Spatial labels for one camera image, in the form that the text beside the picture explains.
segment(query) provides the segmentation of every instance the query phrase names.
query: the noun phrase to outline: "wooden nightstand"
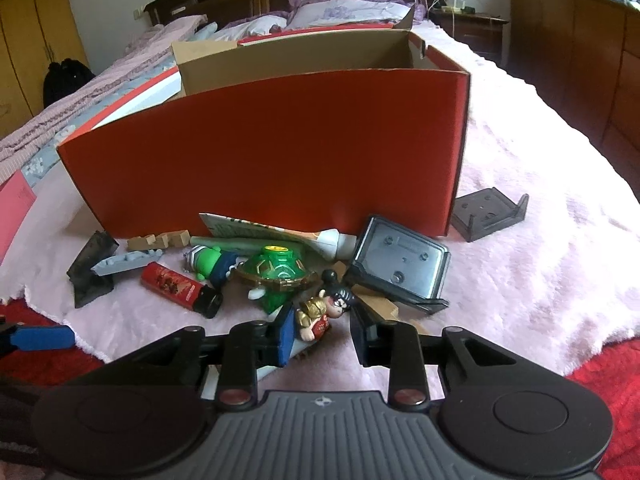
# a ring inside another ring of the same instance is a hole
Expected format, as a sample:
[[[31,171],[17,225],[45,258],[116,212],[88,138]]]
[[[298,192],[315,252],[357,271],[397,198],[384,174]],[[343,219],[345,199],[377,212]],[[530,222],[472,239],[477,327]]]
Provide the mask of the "wooden nightstand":
[[[507,20],[493,18],[488,14],[455,14],[455,31],[450,12],[433,9],[429,19],[442,27],[447,34],[460,43],[466,43],[478,56],[500,65],[502,61],[502,28]]]

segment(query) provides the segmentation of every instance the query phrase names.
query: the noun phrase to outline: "black backpack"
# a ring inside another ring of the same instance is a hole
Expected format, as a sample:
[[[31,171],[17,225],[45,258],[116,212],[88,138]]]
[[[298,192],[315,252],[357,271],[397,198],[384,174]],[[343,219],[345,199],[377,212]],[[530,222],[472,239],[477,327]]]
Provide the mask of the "black backpack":
[[[42,87],[44,107],[81,89],[94,77],[91,70],[76,59],[67,58],[62,63],[51,63]]]

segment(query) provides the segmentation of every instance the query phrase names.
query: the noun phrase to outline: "round black motor cover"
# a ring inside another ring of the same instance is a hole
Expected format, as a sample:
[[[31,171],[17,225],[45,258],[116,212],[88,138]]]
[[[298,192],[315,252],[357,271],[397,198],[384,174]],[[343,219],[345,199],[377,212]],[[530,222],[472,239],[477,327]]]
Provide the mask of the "round black motor cover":
[[[40,451],[73,476],[132,478],[188,450],[205,425],[186,386],[60,386],[36,405]]]
[[[597,465],[611,440],[604,402],[578,384],[460,386],[438,423],[467,457],[515,477],[553,478]]]

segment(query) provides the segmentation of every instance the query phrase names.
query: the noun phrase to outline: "red cloth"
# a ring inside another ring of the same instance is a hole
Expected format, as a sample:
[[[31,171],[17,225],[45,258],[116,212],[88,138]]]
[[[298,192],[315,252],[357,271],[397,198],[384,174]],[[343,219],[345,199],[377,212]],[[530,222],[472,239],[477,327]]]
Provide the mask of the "red cloth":
[[[0,305],[8,321],[53,324],[23,301]],[[15,351],[0,359],[0,376],[50,386],[96,369],[97,358],[80,349],[41,352]],[[640,340],[606,347],[570,377],[597,393],[613,415],[613,440],[598,469],[604,480],[640,479]]]

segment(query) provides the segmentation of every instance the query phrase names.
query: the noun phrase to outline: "figurine with black hair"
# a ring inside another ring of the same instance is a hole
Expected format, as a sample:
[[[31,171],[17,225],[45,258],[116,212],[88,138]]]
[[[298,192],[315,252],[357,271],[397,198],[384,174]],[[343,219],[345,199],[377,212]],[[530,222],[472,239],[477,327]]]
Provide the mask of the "figurine with black hair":
[[[329,328],[329,318],[339,318],[355,301],[351,289],[340,284],[338,274],[333,269],[325,270],[318,294],[296,310],[300,339],[306,342],[320,339]]]

